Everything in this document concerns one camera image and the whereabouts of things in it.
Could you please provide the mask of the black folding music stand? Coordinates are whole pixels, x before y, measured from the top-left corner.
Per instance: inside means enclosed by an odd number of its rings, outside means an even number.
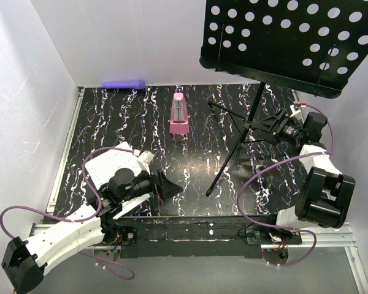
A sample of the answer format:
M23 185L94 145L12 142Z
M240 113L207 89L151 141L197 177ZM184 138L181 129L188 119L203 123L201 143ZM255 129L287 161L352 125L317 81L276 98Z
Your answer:
M368 55L368 1L207 1L199 62L259 81L236 140L256 130L266 85L335 99Z

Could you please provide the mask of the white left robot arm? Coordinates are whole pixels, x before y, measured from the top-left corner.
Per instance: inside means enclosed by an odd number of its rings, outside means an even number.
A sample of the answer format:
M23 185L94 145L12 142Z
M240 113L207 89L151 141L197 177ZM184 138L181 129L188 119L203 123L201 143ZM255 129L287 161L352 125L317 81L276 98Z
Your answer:
M167 200L183 191L183 187L168 180L161 170L138 175L129 168L120 168L98 190L101 210L91 197L85 205L64 221L25 240L13 238L7 245L1 266L17 293L36 288L56 265L86 249L103 243L116 245L125 234L116 220L129 201L141 202L148 197Z

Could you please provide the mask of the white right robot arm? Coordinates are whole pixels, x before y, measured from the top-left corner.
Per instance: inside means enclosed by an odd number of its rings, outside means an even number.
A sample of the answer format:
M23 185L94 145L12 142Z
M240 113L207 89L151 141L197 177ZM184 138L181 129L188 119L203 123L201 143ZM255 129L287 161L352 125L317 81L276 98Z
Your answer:
M288 235L287 228L311 224L340 228L345 222L355 180L335 168L320 143L327 123L327 117L315 112L308 113L301 123L285 110L255 123L263 140L275 145L285 141L298 149L299 161L307 172L294 206L280 210L276 222L265 228L266 238L272 243L282 242Z

